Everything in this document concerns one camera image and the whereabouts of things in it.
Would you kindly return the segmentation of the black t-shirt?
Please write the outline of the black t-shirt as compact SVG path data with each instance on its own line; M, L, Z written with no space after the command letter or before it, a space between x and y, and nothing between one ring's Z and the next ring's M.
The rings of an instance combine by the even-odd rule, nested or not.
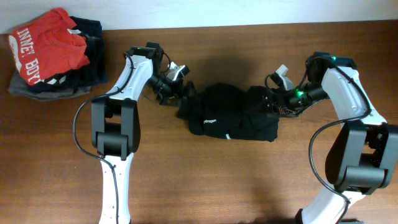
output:
M263 86L244 91L216 83L184 100L177 117L187 121L189 131L197 136L272 142L279 118L269 114L268 104Z

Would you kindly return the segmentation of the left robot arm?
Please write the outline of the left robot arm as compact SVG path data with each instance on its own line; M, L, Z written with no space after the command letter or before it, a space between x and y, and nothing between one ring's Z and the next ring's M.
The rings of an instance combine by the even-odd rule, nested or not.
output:
M91 102L92 145L103 174L100 223L130 223L129 176L141 140L137 101L148 86L159 105L179 107L190 91L183 83L189 69L168 61L160 44L148 42L126 51L125 67L112 89Z

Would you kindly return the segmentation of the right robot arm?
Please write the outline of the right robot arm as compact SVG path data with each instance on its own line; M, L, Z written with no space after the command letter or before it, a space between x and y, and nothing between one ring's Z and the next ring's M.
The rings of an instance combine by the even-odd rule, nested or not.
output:
M266 76L276 84L276 88L265 86L269 115L294 118L330 100L338 117L310 139L308 159L322 189L297 212L294 222L346 223L344 216L353 204L390 184L397 164L397 126L371 103L352 58L315 52L306 59L298 85L287 77L287 70L281 65ZM341 129L326 157L322 179L313 161L313 145L322 131L336 125Z

